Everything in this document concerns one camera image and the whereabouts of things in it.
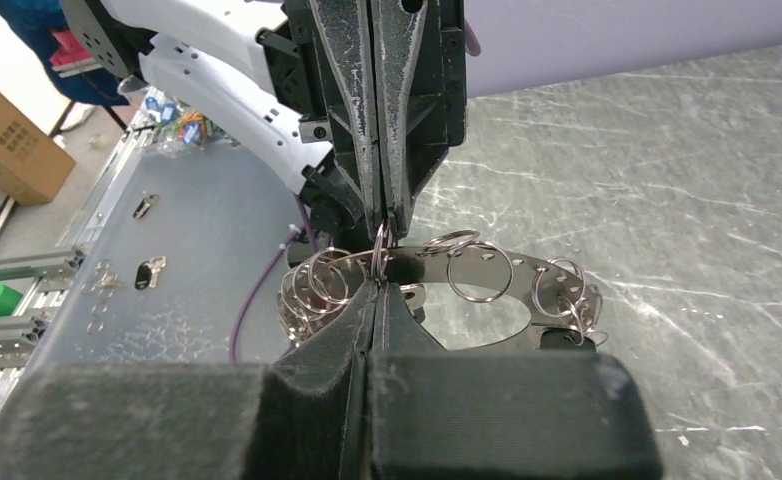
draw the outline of gray marble surface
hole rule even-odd
[[[667,478],[782,479],[782,47],[476,99],[469,115],[406,243],[474,228],[575,258]],[[425,325],[450,348],[523,326],[509,301],[430,295]]]

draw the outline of cardboard box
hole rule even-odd
[[[51,202],[76,162],[0,93],[0,188],[25,206]]]

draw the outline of table surface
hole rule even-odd
[[[474,99],[410,238],[569,256],[607,304],[667,477],[782,478],[782,47]],[[523,326],[430,291],[450,348]]]

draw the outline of blue fabric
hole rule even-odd
[[[58,0],[0,0],[0,16],[11,30],[38,56],[55,88],[62,95],[80,103],[115,106],[128,105],[117,94],[118,80],[99,69],[72,77],[60,78],[52,71],[50,57],[58,50],[52,36],[54,29],[67,29],[67,20]]]

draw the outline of marble tabletop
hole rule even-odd
[[[669,479],[782,479],[782,47],[469,102],[406,243],[473,228],[569,256],[606,299]],[[430,290],[448,348],[520,303]]]

